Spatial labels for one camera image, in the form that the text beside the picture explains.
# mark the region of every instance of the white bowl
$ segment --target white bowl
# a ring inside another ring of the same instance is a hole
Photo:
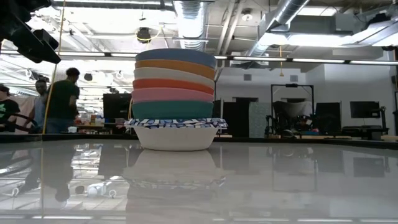
[[[143,78],[164,78],[171,80],[181,80],[206,85],[214,89],[213,80],[197,74],[167,68],[136,68],[134,70],[134,79],[139,80]]]
[[[161,151],[196,151],[210,147],[218,128],[156,128],[135,126],[145,149]]]

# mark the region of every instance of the computer screen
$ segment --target computer screen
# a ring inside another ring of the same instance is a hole
[[[350,102],[352,118],[380,118],[380,104],[377,101]]]

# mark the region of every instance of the teal bowl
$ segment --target teal bowl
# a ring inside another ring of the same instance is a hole
[[[151,101],[132,106],[134,119],[197,119],[213,116],[213,103],[204,101]]]

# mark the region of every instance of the man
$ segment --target man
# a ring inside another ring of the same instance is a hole
[[[47,84],[45,80],[37,80],[36,91],[39,93],[39,97],[35,99],[35,105],[29,114],[29,117],[36,121],[36,131],[43,129],[44,125],[44,113],[45,113],[45,93],[47,91]]]
[[[15,124],[17,121],[17,117],[11,114],[19,113],[18,104],[10,100],[8,97],[10,96],[10,89],[5,87],[3,84],[0,84],[0,133],[1,132],[15,132]]]
[[[63,133],[73,126],[76,116],[76,100],[79,98],[79,88],[75,85],[80,72],[76,68],[67,70],[67,79],[55,82],[49,91],[52,91],[47,114],[46,133]]]

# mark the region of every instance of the ceiling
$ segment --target ceiling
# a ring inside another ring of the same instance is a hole
[[[65,20],[62,27],[62,41],[60,48],[62,52],[142,52],[149,49],[174,48],[180,47],[180,42],[175,40],[178,37],[177,18],[173,11],[157,11],[147,9],[137,9],[136,6],[126,4],[115,4],[114,7],[68,7],[79,6],[79,2],[85,0],[67,0],[65,8]],[[206,43],[205,51],[209,54],[216,52],[220,35],[223,29],[223,14],[228,9],[232,0],[216,0],[208,5],[208,22],[206,23]],[[238,19],[237,26],[233,31],[234,39],[227,48],[227,54],[231,52],[244,52],[250,49],[257,38],[257,26],[261,21],[261,15],[274,10],[277,0],[242,0],[243,8],[251,9],[252,19],[244,21]],[[337,10],[350,6],[351,0],[313,0],[304,7],[299,15],[306,16],[332,16]],[[61,0],[55,0],[53,7],[41,9],[33,14],[28,25],[33,29],[45,29],[54,38],[59,39],[61,31],[61,15],[63,4]],[[383,5],[391,4],[390,0],[358,1],[348,8],[352,10],[367,11]],[[149,27],[151,36],[155,37],[148,44],[140,43],[136,38],[136,32],[140,27]],[[3,49],[15,50],[12,42],[5,41]],[[270,56],[280,56],[280,49],[268,48]],[[379,48],[370,50],[372,55],[380,55]],[[310,57],[310,58],[331,58],[333,49],[329,47],[298,47],[293,45],[282,46],[282,56],[284,57]],[[103,93],[109,93],[107,86],[119,86],[121,93],[131,91],[131,83],[134,80],[134,62],[130,60],[62,60],[58,65],[56,79],[62,78],[62,71],[68,67],[78,68],[82,74],[92,73],[94,80],[87,82],[84,75],[78,82],[83,88],[81,94],[86,95],[87,99],[80,100],[81,106],[94,104],[100,110]],[[300,64],[287,65],[287,68],[300,68]],[[0,83],[15,84],[20,86],[12,87],[13,92],[34,94],[34,87],[22,86],[34,84],[29,78],[33,71],[51,77],[54,65],[47,62],[36,64],[23,57],[6,56],[0,57]]]

